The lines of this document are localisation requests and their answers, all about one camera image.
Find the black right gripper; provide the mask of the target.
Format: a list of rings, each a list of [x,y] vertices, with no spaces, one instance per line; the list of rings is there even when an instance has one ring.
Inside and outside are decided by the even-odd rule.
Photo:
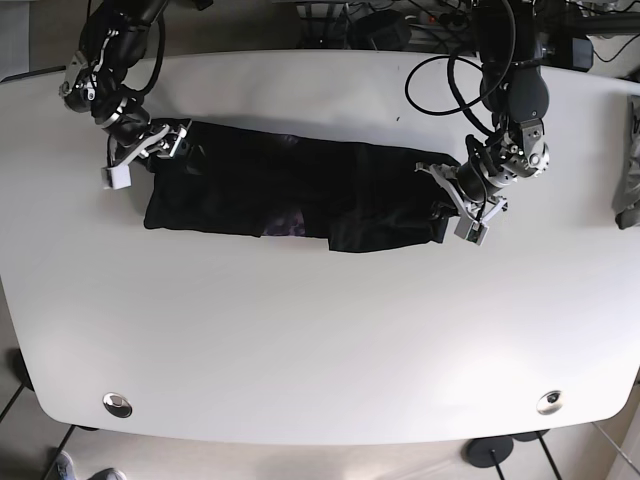
[[[146,160],[155,155],[160,159],[174,158],[187,137],[191,119],[156,119],[131,141],[110,134],[107,141],[107,166],[125,165],[134,160]]]

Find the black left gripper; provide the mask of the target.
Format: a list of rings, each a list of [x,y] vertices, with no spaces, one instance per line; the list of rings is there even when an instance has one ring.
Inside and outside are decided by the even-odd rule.
[[[490,193],[485,178],[471,167],[471,176],[459,178],[461,168],[446,164],[427,164],[417,162],[416,172],[431,175],[441,189],[446,190],[450,200],[437,200],[430,206],[430,219],[433,221],[449,219],[464,214],[478,223],[488,223],[498,213],[508,211],[506,197]]]

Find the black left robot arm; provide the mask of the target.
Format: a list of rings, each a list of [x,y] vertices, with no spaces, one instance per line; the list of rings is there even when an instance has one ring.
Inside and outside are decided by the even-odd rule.
[[[410,83],[425,60],[409,73],[404,86],[408,103],[417,111],[445,117],[461,113],[479,132],[465,139],[468,161],[450,171],[438,169],[445,183],[460,197],[465,213],[476,222],[486,217],[497,193],[519,178],[537,177],[550,163],[543,118],[549,91],[541,73],[542,45],[531,1],[473,1],[470,7],[473,41],[447,55],[447,82],[457,106],[432,111],[410,94]],[[464,100],[454,70],[464,51],[475,51],[482,80],[478,96]]]

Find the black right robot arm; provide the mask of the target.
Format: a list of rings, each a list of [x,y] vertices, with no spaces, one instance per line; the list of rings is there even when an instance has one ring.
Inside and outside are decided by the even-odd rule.
[[[66,108],[89,113],[108,135],[107,166],[155,156],[176,155],[190,127],[188,121],[152,119],[143,108],[163,64],[166,1],[104,1],[82,29],[78,49],[66,68],[59,96]],[[143,58],[153,26],[159,29],[154,68],[147,84],[125,84],[129,70]]]

